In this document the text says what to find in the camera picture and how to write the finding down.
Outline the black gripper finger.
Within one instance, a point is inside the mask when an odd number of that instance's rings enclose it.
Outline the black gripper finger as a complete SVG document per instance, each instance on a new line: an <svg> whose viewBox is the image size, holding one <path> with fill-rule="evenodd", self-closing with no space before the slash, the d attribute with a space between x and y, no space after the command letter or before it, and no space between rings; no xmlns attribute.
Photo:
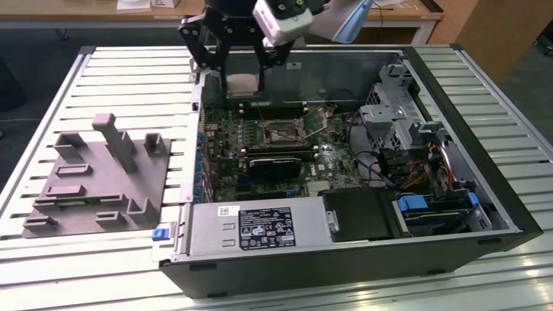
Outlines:
<svg viewBox="0 0 553 311"><path fill-rule="evenodd" d="M264 91L265 85L265 71L276 65L284 65L290 54L296 40L286 42L284 45L272 47L269 50L264 46L261 38L252 39L252 46L258 61L258 76L257 76L257 93Z"/></svg>
<svg viewBox="0 0 553 311"><path fill-rule="evenodd" d="M210 52L200 42L200 31L205 27L217 40L216 50ZM185 17L178 24L178 34L185 46L201 69L212 69L220 75L220 88L224 95L228 94L228 82L225 75L225 61L232 47L233 26L229 16L224 14L201 14Z"/></svg>

